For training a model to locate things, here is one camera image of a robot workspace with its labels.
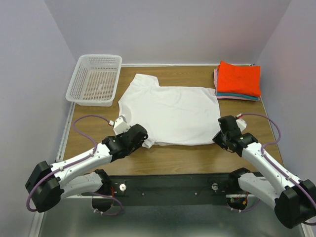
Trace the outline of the white t shirt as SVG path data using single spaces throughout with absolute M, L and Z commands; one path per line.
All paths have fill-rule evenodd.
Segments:
M 220 108 L 215 90 L 160 86 L 158 78 L 136 74 L 120 98 L 119 115 L 148 133 L 143 147 L 208 145 L 219 132 Z

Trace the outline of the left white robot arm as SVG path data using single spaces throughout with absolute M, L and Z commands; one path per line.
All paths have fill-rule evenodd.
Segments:
M 29 193 L 27 209 L 45 212 L 61 199 L 83 193 L 111 196 L 114 193 L 112 182 L 107 173 L 98 167 L 129 156 L 147 138 L 146 129 L 136 124 L 126 132 L 106 137 L 92 149 L 64 162 L 38 163 L 25 184 Z

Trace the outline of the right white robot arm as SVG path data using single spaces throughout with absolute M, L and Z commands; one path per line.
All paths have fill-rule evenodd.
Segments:
M 246 168 L 235 170 L 229 174 L 228 190 L 234 194 L 244 191 L 254 195 L 271 207 L 278 220 L 289 229 L 300 224 L 311 226 L 308 220 L 316 215 L 315 184 L 289 172 L 266 151 L 266 145 L 252 134 L 242 133 L 243 116 L 219 118 L 220 130 L 213 142 L 250 162 L 261 176 Z

